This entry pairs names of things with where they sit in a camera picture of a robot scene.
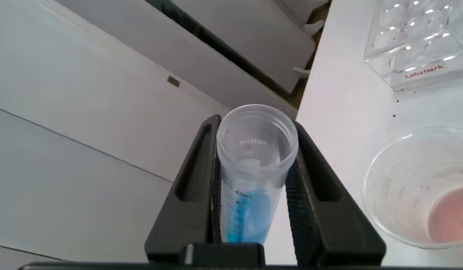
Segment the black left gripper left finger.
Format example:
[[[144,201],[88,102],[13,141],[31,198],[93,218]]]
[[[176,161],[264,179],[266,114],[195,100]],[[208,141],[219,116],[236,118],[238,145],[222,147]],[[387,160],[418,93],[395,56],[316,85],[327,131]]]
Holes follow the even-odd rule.
[[[214,115],[201,124],[145,241],[149,262],[177,263],[189,244],[221,242],[220,123],[221,117]]]

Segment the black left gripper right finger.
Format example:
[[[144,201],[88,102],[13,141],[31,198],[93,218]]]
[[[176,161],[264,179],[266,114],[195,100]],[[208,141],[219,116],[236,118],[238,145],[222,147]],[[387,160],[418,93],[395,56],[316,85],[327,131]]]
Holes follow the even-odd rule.
[[[287,210],[300,267],[380,266],[386,245],[304,127],[285,182]]]

